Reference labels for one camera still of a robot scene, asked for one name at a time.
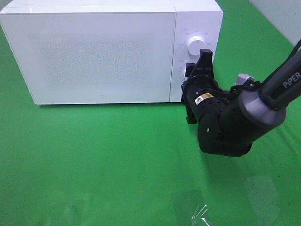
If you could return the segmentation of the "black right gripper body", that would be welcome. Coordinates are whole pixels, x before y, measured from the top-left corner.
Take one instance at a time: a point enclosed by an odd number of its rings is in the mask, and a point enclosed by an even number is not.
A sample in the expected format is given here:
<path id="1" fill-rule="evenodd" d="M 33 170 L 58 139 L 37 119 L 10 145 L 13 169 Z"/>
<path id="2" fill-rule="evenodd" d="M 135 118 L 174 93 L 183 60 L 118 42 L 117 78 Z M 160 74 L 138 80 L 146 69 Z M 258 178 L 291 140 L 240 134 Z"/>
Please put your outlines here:
<path id="1" fill-rule="evenodd" d="M 185 79 L 181 102 L 185 105 L 187 123 L 218 125 L 222 111 L 233 99 L 232 94 L 222 90 L 209 73 L 186 73 Z"/>

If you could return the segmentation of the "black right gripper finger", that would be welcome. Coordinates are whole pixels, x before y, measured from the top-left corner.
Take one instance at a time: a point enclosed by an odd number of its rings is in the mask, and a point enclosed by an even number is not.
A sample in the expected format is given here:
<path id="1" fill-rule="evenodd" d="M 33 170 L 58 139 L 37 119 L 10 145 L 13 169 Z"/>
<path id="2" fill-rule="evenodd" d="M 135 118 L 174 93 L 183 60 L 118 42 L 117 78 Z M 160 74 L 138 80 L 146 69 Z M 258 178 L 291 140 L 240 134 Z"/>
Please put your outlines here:
<path id="1" fill-rule="evenodd" d="M 204 75 L 213 75 L 213 52 L 209 49 L 201 49 L 200 57 L 196 64 L 196 72 Z"/>
<path id="2" fill-rule="evenodd" d="M 187 63 L 184 76 L 189 77 L 195 66 L 195 63 Z"/>

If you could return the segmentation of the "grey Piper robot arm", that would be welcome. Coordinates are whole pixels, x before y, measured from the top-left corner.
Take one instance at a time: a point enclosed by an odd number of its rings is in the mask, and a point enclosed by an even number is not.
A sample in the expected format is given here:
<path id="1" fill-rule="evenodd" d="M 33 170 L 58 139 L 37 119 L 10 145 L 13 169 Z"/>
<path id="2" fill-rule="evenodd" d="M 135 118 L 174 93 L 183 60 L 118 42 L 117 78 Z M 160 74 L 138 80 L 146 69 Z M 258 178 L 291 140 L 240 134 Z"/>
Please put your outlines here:
<path id="1" fill-rule="evenodd" d="M 201 49 L 196 63 L 187 63 L 181 102 L 187 122 L 197 124 L 201 151 L 241 157 L 255 140 L 281 125 L 287 106 L 301 95 L 301 45 L 264 81 L 240 74 L 230 90 L 214 78 L 212 51 Z"/>

